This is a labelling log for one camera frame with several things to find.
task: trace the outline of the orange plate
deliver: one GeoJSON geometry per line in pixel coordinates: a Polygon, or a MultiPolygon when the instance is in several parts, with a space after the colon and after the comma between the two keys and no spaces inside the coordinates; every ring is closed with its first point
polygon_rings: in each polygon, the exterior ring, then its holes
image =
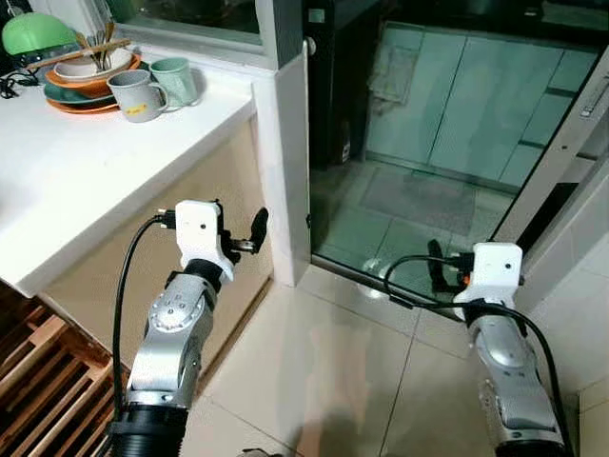
{"type": "MultiPolygon", "coordinates": [[[[142,56],[133,54],[131,65],[129,65],[128,69],[137,69],[141,63],[142,56]]],[[[55,86],[66,89],[74,89],[89,98],[99,98],[103,97],[104,95],[110,95],[110,88],[106,84],[107,78],[95,79],[93,81],[87,81],[86,83],[67,83],[57,75],[55,70],[49,71],[46,76],[49,82],[55,86]]]]}
{"type": "Polygon", "coordinates": [[[71,114],[99,114],[102,112],[110,112],[118,109],[118,104],[116,103],[97,108],[76,108],[75,105],[64,105],[63,103],[55,102],[49,99],[47,99],[47,103],[54,108],[57,108],[63,112],[69,112],[71,114]]]}

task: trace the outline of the teal plate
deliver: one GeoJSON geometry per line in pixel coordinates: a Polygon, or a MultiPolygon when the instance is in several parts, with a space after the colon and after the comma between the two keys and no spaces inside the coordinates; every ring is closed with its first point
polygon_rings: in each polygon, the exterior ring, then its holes
{"type": "Polygon", "coordinates": [[[60,88],[52,83],[45,84],[45,96],[53,102],[63,103],[64,105],[97,105],[114,98],[112,94],[88,98],[77,90],[60,88]]]}

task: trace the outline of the white bowl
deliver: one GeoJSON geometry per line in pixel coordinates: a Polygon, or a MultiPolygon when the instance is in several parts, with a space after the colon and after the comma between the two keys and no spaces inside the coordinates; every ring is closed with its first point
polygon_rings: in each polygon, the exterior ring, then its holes
{"type": "Polygon", "coordinates": [[[109,52],[110,70],[97,72],[97,67],[90,57],[79,57],[55,64],[57,76],[68,83],[85,83],[94,79],[106,79],[114,73],[126,69],[131,63],[131,52],[118,48],[109,52]]]}

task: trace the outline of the stacked plates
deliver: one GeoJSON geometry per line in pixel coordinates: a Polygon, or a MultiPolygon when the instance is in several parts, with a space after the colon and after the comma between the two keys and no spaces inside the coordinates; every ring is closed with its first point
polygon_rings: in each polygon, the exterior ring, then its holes
{"type": "Polygon", "coordinates": [[[116,51],[128,52],[123,49],[115,50],[110,56],[112,68],[99,73],[95,72],[96,68],[88,57],[88,62],[75,59],[62,63],[61,66],[57,64],[46,75],[47,102],[52,107],[74,114],[93,114],[118,109],[106,80],[121,70],[138,69],[145,64],[142,64],[139,55],[130,52],[130,60],[125,63],[123,53],[117,54],[116,51]]]}

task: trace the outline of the orange label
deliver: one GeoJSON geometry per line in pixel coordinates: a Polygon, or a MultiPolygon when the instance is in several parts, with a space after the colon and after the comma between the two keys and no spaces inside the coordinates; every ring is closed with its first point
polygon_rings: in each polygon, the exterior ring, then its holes
{"type": "Polygon", "coordinates": [[[131,107],[129,109],[127,109],[127,114],[129,116],[132,116],[134,114],[139,114],[140,112],[146,111],[147,108],[147,104],[143,103],[142,105],[138,105],[136,107],[131,107]]]}

